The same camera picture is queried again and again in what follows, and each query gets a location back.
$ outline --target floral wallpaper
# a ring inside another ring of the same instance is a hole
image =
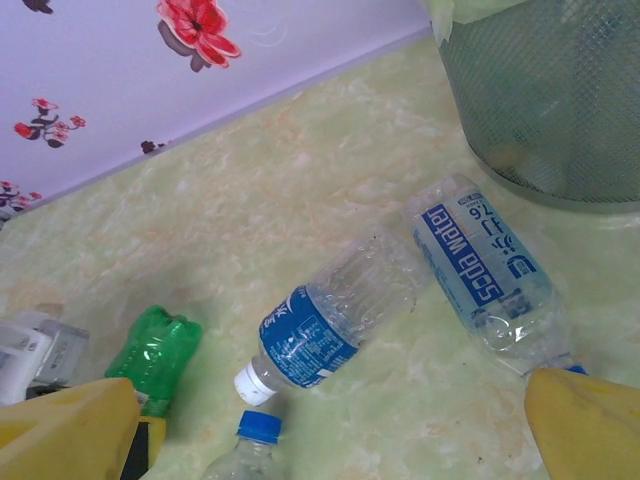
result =
[[[69,138],[69,132],[87,125],[85,119],[78,115],[69,118],[73,126],[61,121],[58,114],[51,113],[52,110],[58,110],[58,105],[44,98],[34,98],[31,104],[38,109],[38,116],[29,124],[20,122],[13,126],[15,132],[27,140],[41,139],[51,148],[60,148]]]
[[[240,49],[223,33],[229,21],[215,0],[164,0],[158,5],[158,30],[169,48],[191,57],[191,70],[217,65],[229,67]]]
[[[416,0],[4,2],[0,226],[411,43],[421,14]]]

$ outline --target green wire mesh trash can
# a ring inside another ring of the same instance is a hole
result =
[[[440,54],[481,164],[554,206],[640,209],[640,1],[529,0]]]

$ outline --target green plastic bottle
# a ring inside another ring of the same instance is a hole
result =
[[[131,326],[127,343],[104,376],[131,380],[141,414],[162,417],[201,337],[197,323],[158,305],[149,307]]]

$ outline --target plastic bag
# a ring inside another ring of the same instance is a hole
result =
[[[431,15],[438,46],[449,40],[453,22],[471,23],[526,0],[420,0]]]

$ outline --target blue bottle cap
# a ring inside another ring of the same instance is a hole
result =
[[[242,414],[237,435],[271,445],[278,444],[282,421],[273,415],[246,410]]]
[[[587,375],[587,371],[584,368],[582,368],[582,365],[579,365],[579,364],[566,367],[565,370],[569,370],[570,372],[573,372],[573,373],[580,373],[582,375]]]

